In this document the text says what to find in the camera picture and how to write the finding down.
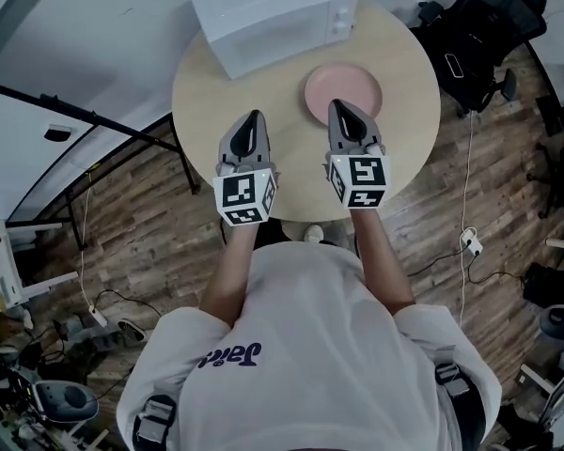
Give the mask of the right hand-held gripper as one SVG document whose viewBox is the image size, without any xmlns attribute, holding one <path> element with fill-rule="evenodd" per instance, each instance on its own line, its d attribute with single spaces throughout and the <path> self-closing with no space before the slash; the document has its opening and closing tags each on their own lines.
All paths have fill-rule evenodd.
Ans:
<svg viewBox="0 0 564 451">
<path fill-rule="evenodd" d="M 346 210 L 378 209 L 390 189 L 390 162 L 384 155 L 374 119 L 348 101 L 334 99 L 328 106 L 329 154 L 327 178 Z"/>
</svg>

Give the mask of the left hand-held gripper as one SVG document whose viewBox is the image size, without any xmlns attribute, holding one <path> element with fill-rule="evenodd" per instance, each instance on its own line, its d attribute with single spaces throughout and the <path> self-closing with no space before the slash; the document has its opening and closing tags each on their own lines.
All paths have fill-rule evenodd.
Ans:
<svg viewBox="0 0 564 451">
<path fill-rule="evenodd" d="M 225 133 L 216 170 L 212 185 L 223 220 L 229 226 L 267 222 L 277 192 L 277 174 L 260 110 L 240 117 Z"/>
</svg>

